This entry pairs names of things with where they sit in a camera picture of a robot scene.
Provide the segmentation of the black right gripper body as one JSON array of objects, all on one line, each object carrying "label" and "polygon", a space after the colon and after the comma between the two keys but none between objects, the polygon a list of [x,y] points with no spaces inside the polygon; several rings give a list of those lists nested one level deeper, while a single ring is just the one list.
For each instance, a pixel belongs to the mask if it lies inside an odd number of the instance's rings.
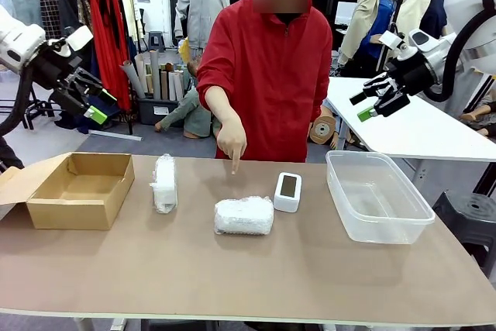
[{"label": "black right gripper body", "polygon": [[402,92],[417,95],[431,87],[431,71],[421,52],[416,52],[406,60],[399,57],[387,62],[387,73],[394,79]]}]

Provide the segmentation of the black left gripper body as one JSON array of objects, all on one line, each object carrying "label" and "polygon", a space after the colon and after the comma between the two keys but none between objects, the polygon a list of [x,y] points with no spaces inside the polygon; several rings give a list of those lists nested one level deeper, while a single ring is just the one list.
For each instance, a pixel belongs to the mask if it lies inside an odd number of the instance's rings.
[{"label": "black left gripper body", "polygon": [[36,55],[36,83],[46,90],[54,89],[82,64],[83,59],[67,41],[48,41]]}]

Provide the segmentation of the person's right hand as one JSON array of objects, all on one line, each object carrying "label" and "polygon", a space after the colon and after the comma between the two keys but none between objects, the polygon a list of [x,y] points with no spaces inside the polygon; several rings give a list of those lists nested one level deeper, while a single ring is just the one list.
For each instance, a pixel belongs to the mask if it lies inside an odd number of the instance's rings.
[{"label": "person's right hand", "polygon": [[217,145],[232,161],[232,174],[236,174],[247,146],[246,132],[239,116],[228,118],[222,123],[217,136]]}]

